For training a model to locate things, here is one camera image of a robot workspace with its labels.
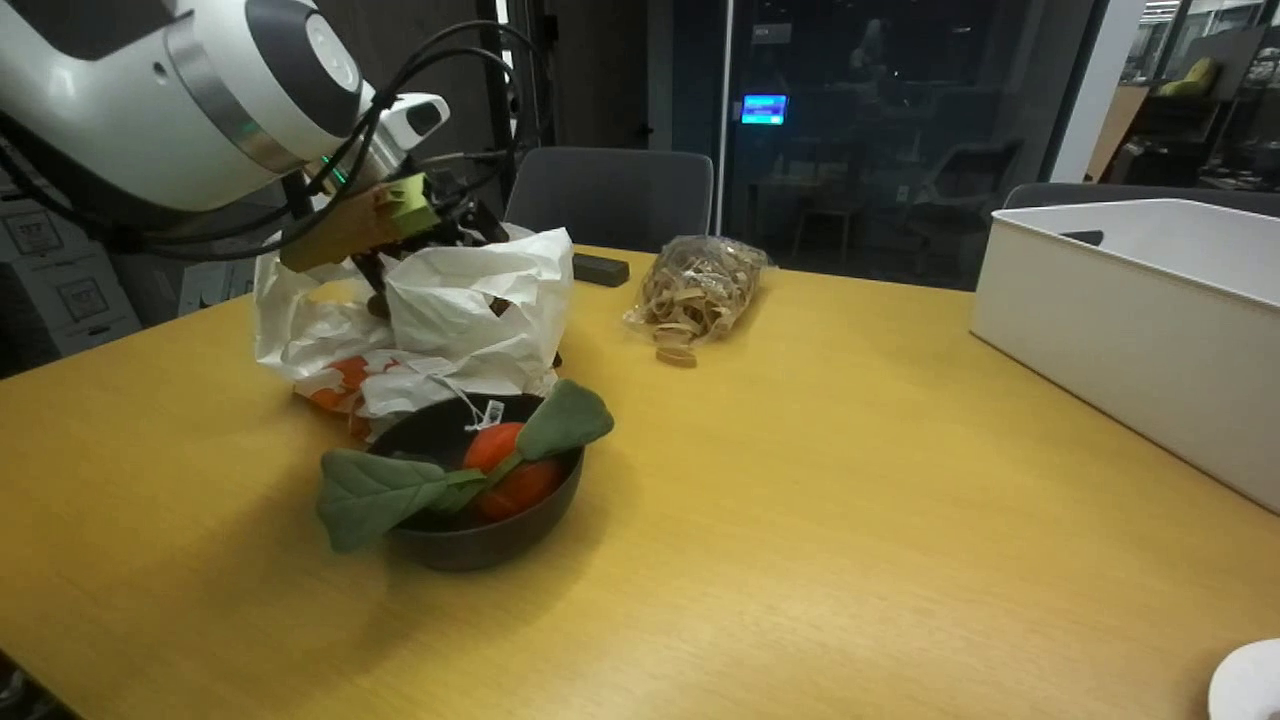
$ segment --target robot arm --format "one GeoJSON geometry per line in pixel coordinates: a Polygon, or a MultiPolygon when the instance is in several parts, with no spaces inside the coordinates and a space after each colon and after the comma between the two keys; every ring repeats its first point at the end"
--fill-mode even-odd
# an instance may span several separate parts
{"type": "MultiPolygon", "coordinates": [[[[326,161],[374,105],[312,0],[173,0],[173,23],[100,60],[55,50],[0,0],[0,115],[80,212],[164,232],[326,161]]],[[[382,110],[363,183],[450,118],[439,95],[382,110]]]]}

